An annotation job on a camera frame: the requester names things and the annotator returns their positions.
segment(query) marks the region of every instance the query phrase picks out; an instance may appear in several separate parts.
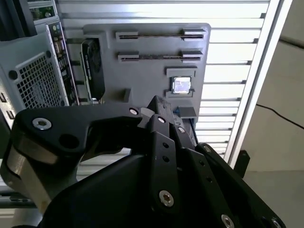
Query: ventilation grille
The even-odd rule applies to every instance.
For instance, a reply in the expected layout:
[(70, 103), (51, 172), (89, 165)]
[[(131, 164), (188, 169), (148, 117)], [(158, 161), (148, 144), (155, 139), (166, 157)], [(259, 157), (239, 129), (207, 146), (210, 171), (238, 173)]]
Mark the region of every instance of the ventilation grille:
[(25, 108), (60, 106), (61, 96), (51, 63), (46, 57), (36, 59), (20, 71), (22, 81), (17, 84)]

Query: screw head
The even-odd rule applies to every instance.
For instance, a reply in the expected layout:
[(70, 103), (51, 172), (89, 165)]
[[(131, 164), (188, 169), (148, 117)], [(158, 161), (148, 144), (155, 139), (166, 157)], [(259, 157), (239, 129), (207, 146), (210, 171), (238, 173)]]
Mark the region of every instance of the screw head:
[(130, 113), (132, 113), (133, 115), (138, 115), (138, 111), (133, 108), (130, 108)]
[(272, 220), (272, 222), (274, 223), (275, 227), (281, 228), (280, 224), (279, 224), (274, 218), (271, 219), (271, 220)]
[(231, 218), (229, 218), (228, 215), (222, 215), (221, 218), (226, 228), (234, 228), (233, 221), (231, 220)]
[(34, 127), (42, 131), (50, 129), (52, 127), (52, 123), (45, 118), (36, 118), (32, 121), (32, 124)]
[(207, 151), (207, 152), (211, 152), (210, 148), (208, 146), (204, 146), (204, 149)]
[(160, 122), (162, 122), (162, 123), (164, 123), (164, 122), (166, 122), (163, 118), (161, 118), (161, 117), (158, 117), (157, 118)]
[(183, 134), (186, 132), (182, 127), (178, 127), (178, 129), (179, 129), (179, 131), (180, 131), (181, 133), (183, 133)]
[(173, 196), (166, 190), (160, 191), (159, 198), (163, 205), (170, 208), (174, 204)]

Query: gray panel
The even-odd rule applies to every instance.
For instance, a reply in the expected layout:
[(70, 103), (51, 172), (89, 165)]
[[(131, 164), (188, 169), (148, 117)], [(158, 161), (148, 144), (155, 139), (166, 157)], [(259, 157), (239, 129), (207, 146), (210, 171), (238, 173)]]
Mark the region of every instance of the gray panel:
[[(191, 29), (195, 35), (203, 34), (203, 38), (191, 38), (183, 40), (177, 36), (182, 30), (188, 34)], [(155, 96), (165, 96), (166, 91), (171, 90), (171, 78), (173, 73), (180, 76), (181, 72), (187, 72), (185, 76), (191, 78), (191, 95), (174, 95), (166, 98), (173, 109), (178, 106), (194, 107), (199, 113), (201, 90), (205, 72), (205, 64), (210, 35), (208, 24), (124, 24), (124, 25), (87, 25), (84, 27), (84, 35), (87, 38), (99, 38), (101, 46), (102, 64), (105, 79), (105, 101), (122, 101), (127, 88), (133, 91), (133, 102), (137, 106), (147, 106)], [(77, 45), (70, 50), (71, 56), (77, 56)], [(180, 59), (146, 59), (131, 62), (123, 62), (128, 57), (145, 55), (145, 58), (155, 55), (172, 56), (181, 53), (181, 57), (200, 58), (198, 60), (181, 61)], [(168, 68), (184, 68), (189, 70), (168, 71)]]

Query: hole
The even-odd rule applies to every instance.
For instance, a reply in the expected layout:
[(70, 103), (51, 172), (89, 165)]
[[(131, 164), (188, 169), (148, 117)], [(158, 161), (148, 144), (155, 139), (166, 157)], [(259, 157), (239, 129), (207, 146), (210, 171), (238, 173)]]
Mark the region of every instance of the hole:
[(6, 102), (7, 102), (3, 93), (0, 94), (0, 100), (1, 100), (1, 102), (3, 102), (3, 103), (6, 103)]
[(16, 79), (18, 78), (17, 72), (14, 71), (14, 70), (9, 71), (9, 78), (10, 78), (11, 80), (16, 80)]
[(170, 201), (171, 201), (170, 196), (167, 195), (167, 194), (164, 194), (163, 199), (164, 199), (167, 203), (170, 203)]
[(52, 57), (52, 53), (50, 51), (46, 51), (46, 55), (47, 55), (48, 58)]
[(79, 140), (71, 134), (62, 134), (59, 138), (59, 143), (64, 148), (75, 149), (79, 145)]
[(165, 162), (169, 162), (170, 159), (167, 157), (167, 156), (163, 156), (162, 159), (165, 161)]
[(14, 114), (13, 114), (12, 111), (6, 111), (6, 113), (8, 114), (9, 119), (11, 119), (11, 120), (14, 120), (14, 119), (15, 119), (15, 116), (14, 116)]
[(225, 223), (230, 227), (231, 226), (231, 222), (229, 221), (228, 218), (225, 218)]
[(40, 120), (40, 121), (38, 121), (38, 124), (39, 124), (40, 126), (46, 126), (46, 125), (47, 125), (47, 122)]
[(207, 177), (206, 180), (208, 180), (210, 183), (212, 183), (212, 179), (210, 177)]
[(164, 142), (162, 145), (163, 145), (165, 148), (169, 148), (169, 145), (168, 145), (167, 143), (165, 143), (165, 142)]

